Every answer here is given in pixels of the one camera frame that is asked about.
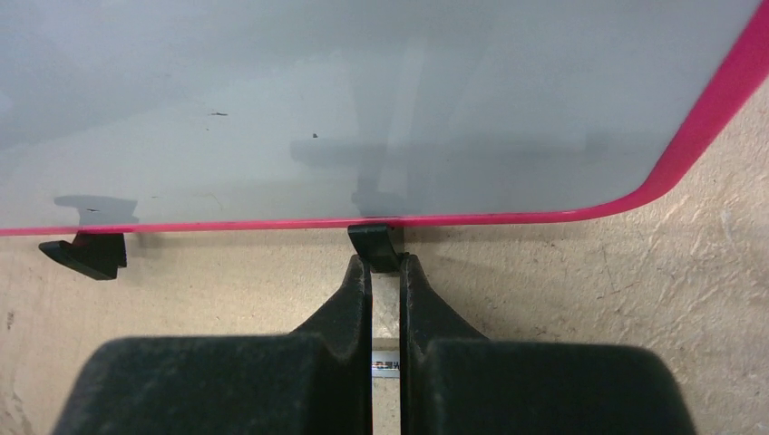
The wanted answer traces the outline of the red-framed whiteboard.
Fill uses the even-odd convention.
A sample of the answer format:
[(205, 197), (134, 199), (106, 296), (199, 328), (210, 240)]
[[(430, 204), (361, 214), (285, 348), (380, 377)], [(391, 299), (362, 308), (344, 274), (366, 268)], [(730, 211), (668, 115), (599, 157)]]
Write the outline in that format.
[(765, 1), (4, 1), (1, 232), (614, 215), (767, 74)]

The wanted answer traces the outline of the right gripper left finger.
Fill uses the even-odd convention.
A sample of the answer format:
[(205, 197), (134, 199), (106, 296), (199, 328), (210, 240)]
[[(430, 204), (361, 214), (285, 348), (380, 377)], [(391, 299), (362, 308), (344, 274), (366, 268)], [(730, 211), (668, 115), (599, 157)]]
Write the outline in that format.
[(54, 432), (368, 434), (371, 352), (371, 272), (353, 256), (340, 287), (290, 333), (103, 344)]

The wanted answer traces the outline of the black whiteboard marker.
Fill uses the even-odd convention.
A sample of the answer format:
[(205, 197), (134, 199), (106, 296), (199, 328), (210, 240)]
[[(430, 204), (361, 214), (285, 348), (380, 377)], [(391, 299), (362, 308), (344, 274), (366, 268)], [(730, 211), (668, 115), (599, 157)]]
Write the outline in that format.
[(371, 353), (371, 375), (373, 378), (400, 377), (400, 352), (393, 350), (373, 350)]

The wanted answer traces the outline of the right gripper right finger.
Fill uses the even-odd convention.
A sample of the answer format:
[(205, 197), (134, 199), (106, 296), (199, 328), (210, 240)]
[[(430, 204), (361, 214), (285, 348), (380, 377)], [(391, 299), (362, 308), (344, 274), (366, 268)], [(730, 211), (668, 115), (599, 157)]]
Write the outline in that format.
[(672, 373), (625, 345), (495, 341), (431, 287), (414, 255), (400, 272), (404, 434), (692, 434)]

